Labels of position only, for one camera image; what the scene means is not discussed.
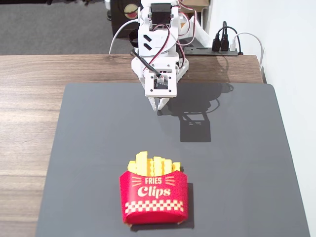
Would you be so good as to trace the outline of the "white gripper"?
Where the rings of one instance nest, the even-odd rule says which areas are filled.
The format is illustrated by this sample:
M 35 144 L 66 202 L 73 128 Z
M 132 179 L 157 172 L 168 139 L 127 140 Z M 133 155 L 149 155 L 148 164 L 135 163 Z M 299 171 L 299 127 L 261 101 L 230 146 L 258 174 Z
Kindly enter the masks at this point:
M 184 52 L 181 52 L 181 59 L 177 52 L 172 53 L 171 57 L 158 57 L 156 64 L 154 61 L 147 62 L 135 50 L 132 54 L 135 58 L 131 61 L 131 68 L 142 85 L 175 85 L 189 68 L 189 61 L 185 58 Z M 153 111 L 162 110 L 169 99 L 148 97 Z

